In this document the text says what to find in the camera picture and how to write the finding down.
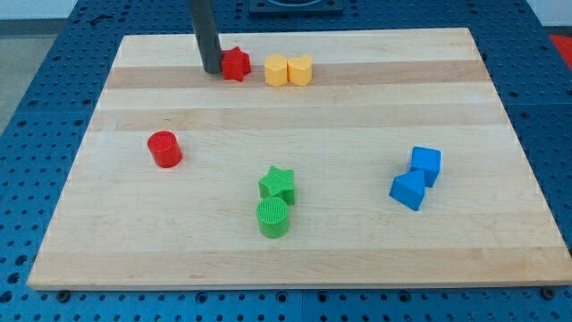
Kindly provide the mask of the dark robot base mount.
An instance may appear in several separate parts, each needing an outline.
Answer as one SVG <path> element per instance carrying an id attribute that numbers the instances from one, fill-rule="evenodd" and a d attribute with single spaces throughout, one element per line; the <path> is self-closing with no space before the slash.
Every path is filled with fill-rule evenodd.
<path id="1" fill-rule="evenodd" d="M 342 14 L 344 0 L 248 0 L 245 6 L 248 15 L 256 17 L 273 14 Z"/>

